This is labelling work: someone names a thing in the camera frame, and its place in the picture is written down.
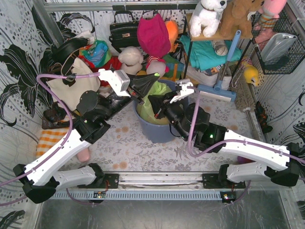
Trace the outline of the green plastic trash bag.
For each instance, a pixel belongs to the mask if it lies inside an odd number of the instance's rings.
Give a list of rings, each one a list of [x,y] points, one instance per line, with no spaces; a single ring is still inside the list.
[[[143,103],[136,105],[136,112],[140,118],[153,125],[168,125],[169,120],[166,117],[163,116],[161,119],[155,118],[156,102],[154,100],[151,102],[149,96],[163,96],[171,91],[172,89],[166,83],[156,81],[148,94],[143,98]]]

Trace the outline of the blue-grey trash bin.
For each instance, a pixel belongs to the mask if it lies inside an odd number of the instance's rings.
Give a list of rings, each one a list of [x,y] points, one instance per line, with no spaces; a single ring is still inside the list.
[[[132,103],[132,108],[135,116],[141,127],[141,133],[147,137],[152,143],[167,143],[173,141],[175,136],[180,134],[171,125],[155,125],[143,120],[137,112],[138,104],[134,101]]]

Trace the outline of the magenta fabric bag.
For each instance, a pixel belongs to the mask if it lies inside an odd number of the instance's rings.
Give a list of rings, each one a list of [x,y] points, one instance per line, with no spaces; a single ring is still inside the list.
[[[162,58],[171,48],[165,22],[159,13],[151,19],[140,18],[137,39],[143,51],[150,56]]]

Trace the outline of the brown patterned bag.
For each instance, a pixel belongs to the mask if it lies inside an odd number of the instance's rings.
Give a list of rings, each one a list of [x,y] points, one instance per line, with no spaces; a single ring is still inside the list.
[[[51,108],[43,112],[42,129],[60,129],[70,126],[67,112],[59,106],[58,102],[52,104]]]

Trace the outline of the white folded bedding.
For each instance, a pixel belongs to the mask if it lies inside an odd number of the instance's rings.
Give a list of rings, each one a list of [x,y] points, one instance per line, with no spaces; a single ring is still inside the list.
[[[207,86],[211,86],[211,87],[214,87],[214,85],[217,83],[217,81],[220,78],[218,76],[218,73],[213,73],[212,75],[207,75],[203,72],[196,70],[195,68],[193,68],[191,66],[188,66],[186,75],[189,78],[197,81],[199,84],[203,84],[203,85],[207,85]],[[222,81],[223,90],[228,90],[231,80],[232,80],[231,71],[229,69],[227,69],[226,74]]]

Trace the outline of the blue floor mop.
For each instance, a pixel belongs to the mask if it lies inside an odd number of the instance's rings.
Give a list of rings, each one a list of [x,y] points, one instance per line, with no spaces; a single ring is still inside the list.
[[[234,54],[235,48],[237,46],[237,43],[240,39],[241,31],[237,30],[234,38],[232,40],[232,44],[230,46],[230,49],[227,54],[226,62],[224,64],[224,69],[221,71],[220,78],[216,82],[216,84],[211,87],[203,84],[199,84],[197,86],[197,89],[199,92],[205,96],[216,98],[219,100],[227,101],[227,102],[234,102],[236,99],[236,93],[228,90],[222,89],[222,83],[223,79],[227,70],[228,63],[231,61],[232,56]]]

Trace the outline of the black leather handbag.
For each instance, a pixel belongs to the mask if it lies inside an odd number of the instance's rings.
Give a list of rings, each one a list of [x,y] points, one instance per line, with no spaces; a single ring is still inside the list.
[[[119,14],[129,14],[132,20],[129,22],[118,23],[116,21],[116,16]],[[122,52],[121,48],[127,48],[130,46],[140,47],[137,38],[138,25],[139,22],[134,19],[131,11],[116,11],[114,22],[110,25],[111,35],[109,41],[118,53]]]

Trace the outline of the pink soft toy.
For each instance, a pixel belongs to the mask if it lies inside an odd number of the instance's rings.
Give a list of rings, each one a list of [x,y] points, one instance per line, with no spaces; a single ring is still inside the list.
[[[81,163],[89,161],[90,158],[91,158],[91,153],[90,153],[89,148],[85,148],[77,153],[77,159]]]

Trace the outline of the teal folded cloth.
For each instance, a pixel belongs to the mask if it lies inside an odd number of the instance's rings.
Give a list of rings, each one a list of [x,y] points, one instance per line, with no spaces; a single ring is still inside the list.
[[[186,53],[189,51],[190,39],[186,35],[182,35],[180,38]],[[224,41],[229,49],[232,41]],[[236,47],[231,61],[237,61],[240,59],[242,51]],[[219,56],[215,53],[211,41],[197,41],[193,42],[189,62],[193,68],[199,68],[200,70],[206,70],[218,65],[224,64],[227,55]]]

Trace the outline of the orange plush toy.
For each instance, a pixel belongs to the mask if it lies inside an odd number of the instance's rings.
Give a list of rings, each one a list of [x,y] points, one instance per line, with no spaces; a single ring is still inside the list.
[[[169,41],[171,45],[169,52],[174,52],[178,46],[178,44],[175,44],[179,34],[178,25],[176,21],[170,20],[165,22],[165,26],[168,31]]]

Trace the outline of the orange checkered cloth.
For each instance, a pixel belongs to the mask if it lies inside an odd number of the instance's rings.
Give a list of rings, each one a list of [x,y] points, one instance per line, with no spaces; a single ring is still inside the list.
[[[68,132],[68,128],[43,130],[36,147],[36,158],[39,158],[59,142]]]

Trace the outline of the yellow plush duck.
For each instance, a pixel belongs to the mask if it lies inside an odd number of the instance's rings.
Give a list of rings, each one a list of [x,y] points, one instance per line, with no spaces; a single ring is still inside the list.
[[[248,84],[258,86],[259,84],[259,71],[253,66],[250,59],[243,59],[241,64],[243,65],[243,75]]]

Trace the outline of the white husky plush dog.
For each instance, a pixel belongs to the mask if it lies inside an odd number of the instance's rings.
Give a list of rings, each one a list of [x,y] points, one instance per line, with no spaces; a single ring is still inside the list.
[[[226,6],[226,0],[200,0],[190,19],[190,35],[212,37],[218,29]]]

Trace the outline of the silver foil pouch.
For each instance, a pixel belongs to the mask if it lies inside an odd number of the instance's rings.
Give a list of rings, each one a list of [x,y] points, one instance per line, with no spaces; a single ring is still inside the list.
[[[261,51],[261,58],[263,62],[282,57],[293,43],[297,40],[296,35],[289,33],[276,33]]]

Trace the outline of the metal base rail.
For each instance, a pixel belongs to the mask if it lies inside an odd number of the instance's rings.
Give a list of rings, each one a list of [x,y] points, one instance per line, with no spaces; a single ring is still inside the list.
[[[216,172],[106,172],[85,166],[70,171],[58,171],[53,175],[57,190],[71,187],[82,189],[158,189],[196,187],[225,189]]]

